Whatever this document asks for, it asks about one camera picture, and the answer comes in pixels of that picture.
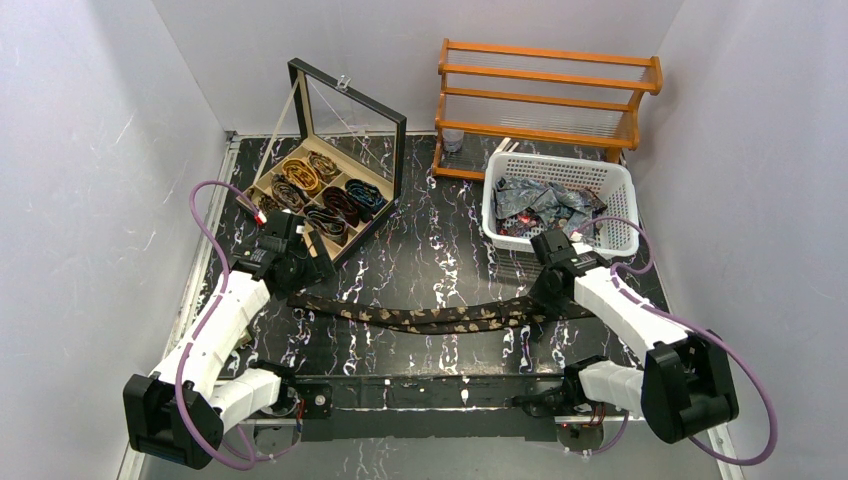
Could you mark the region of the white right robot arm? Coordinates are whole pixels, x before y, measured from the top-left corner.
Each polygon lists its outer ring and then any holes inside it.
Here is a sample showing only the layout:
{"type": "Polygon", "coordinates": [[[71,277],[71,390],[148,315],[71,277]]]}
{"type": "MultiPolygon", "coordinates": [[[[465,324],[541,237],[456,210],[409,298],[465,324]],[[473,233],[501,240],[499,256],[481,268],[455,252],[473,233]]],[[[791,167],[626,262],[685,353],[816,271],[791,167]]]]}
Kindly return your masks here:
{"type": "Polygon", "coordinates": [[[544,232],[531,245],[543,267],[531,298],[549,314],[570,303],[588,310],[639,362],[624,367],[595,356],[567,366],[569,399],[642,417],[669,444],[738,417],[728,355],[715,342],[652,312],[649,301],[615,279],[607,259],[565,233],[544,232]]]}

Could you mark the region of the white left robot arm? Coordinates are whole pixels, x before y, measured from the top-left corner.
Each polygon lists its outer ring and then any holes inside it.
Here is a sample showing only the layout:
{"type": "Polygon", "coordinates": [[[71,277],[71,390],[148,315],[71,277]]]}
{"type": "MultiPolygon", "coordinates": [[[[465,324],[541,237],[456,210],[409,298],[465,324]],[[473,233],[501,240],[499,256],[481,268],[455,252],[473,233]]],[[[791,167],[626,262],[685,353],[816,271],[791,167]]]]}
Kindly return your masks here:
{"type": "Polygon", "coordinates": [[[129,445],[140,453],[200,470],[224,462],[225,435],[266,409],[303,414],[307,397],[295,374],[258,360],[230,380],[219,378],[253,318],[273,297],[285,298],[335,272],[305,219],[286,211],[264,217],[257,244],[224,257],[216,292],[199,320],[147,375],[134,374],[123,389],[129,445]]]}

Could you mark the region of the black gold floral tie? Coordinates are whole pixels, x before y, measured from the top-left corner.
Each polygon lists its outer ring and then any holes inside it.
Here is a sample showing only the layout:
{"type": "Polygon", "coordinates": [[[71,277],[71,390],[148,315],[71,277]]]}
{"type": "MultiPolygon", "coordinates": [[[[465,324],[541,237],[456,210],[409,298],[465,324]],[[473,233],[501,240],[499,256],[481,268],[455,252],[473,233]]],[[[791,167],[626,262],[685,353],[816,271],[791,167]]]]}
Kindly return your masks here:
{"type": "Polygon", "coordinates": [[[288,297],[287,305],[416,335],[481,333],[593,316],[575,304],[563,310],[548,309],[530,296],[479,305],[404,310],[296,293],[288,297]]]}

